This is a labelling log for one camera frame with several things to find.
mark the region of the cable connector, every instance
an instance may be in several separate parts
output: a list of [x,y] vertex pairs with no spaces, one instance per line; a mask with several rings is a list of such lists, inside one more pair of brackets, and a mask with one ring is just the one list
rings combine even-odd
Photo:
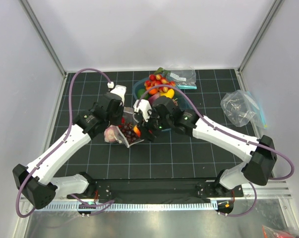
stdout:
[[114,88],[114,82],[108,82],[108,88],[110,89]]

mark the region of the clear plastic bag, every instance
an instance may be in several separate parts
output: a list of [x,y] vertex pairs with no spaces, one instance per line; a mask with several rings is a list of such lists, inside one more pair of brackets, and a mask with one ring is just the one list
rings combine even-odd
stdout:
[[241,127],[251,121],[258,127],[267,127],[260,107],[249,92],[227,93],[221,100],[221,108],[235,126]]
[[167,70],[171,73],[168,75],[180,89],[196,89],[197,75],[195,70],[189,66],[170,65]]
[[298,232],[284,232],[263,226],[265,238],[299,238]]
[[[124,108],[124,114],[123,114],[124,122],[122,121],[121,126],[110,125],[104,131],[105,142],[107,142],[107,143],[117,143],[118,142],[119,144],[123,143],[124,145],[126,145],[127,148],[129,148],[130,146],[143,141],[140,138],[138,138],[136,136],[136,134],[134,134],[134,132],[133,132],[133,127],[138,123],[135,120],[133,114],[134,114],[133,108]],[[127,126],[128,124],[130,124],[132,126],[132,128],[124,129],[124,126]],[[131,138],[133,138],[135,136],[136,140],[128,139],[127,135],[125,136],[124,133],[122,132],[124,130],[131,131],[131,135],[130,135]]]

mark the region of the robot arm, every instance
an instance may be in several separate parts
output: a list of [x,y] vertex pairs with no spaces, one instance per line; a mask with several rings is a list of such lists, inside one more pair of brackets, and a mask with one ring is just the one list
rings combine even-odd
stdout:
[[142,139],[153,141],[162,129],[171,128],[179,134],[209,141],[242,159],[241,164],[219,172],[213,189],[220,196],[226,196],[236,186],[249,181],[257,185],[267,184],[277,160],[276,154],[254,145],[242,143],[230,135],[274,148],[270,137],[263,136],[258,139],[244,135],[204,116],[204,119],[214,127],[226,132],[222,133],[208,126],[193,109],[182,111],[167,97],[159,97],[152,107],[145,100],[141,100],[138,106],[137,103],[138,101],[134,105],[134,110],[139,114],[140,122],[137,129],[134,130]]
[[110,124],[121,124],[125,92],[126,87],[117,85],[110,93],[100,96],[99,101],[91,109],[80,113],[73,120],[67,140],[39,168],[37,168],[39,161],[63,141],[67,131],[47,151],[26,167],[19,164],[13,169],[19,189],[28,174],[37,168],[22,191],[22,194],[36,209],[45,207],[54,197],[73,193],[89,197],[93,194],[96,185],[86,173],[62,178],[53,176],[76,151],[89,143],[96,135],[103,133]]

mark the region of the plastic tray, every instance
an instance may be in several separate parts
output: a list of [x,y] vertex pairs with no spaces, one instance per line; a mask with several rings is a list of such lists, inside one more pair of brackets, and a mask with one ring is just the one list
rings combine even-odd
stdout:
[[[139,80],[137,83],[134,84],[133,86],[133,97],[137,100],[137,91],[139,89],[142,89],[142,88],[145,88],[144,86],[144,83],[145,81],[148,80],[148,78],[144,78],[142,80]],[[189,103],[183,98],[183,96],[179,93],[179,92],[175,92],[175,95],[174,95],[174,99],[177,99],[177,103],[178,103],[178,106],[184,110],[184,109],[187,109],[187,108],[192,108]]]

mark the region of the black grid floor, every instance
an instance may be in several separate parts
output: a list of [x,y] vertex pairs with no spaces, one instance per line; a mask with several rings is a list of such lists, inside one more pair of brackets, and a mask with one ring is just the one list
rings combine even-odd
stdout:
[[[116,84],[127,87],[125,106],[132,107],[135,99],[132,86],[148,77],[151,71],[107,72]],[[197,89],[185,90],[198,110],[215,122],[238,132],[254,135],[251,124],[235,127],[220,106],[226,93],[239,89],[233,69],[196,70]],[[68,126],[68,90],[74,73],[68,75],[51,143]],[[91,108],[99,95],[108,92],[106,79],[97,73],[82,73],[74,83],[72,95],[73,115]],[[108,144],[100,134],[77,151],[56,173],[56,177],[87,172],[95,179],[154,179],[154,178],[206,178],[215,177],[222,169],[229,169],[241,160],[230,152],[207,141],[164,132],[154,143],[143,141],[129,149],[121,144]]]

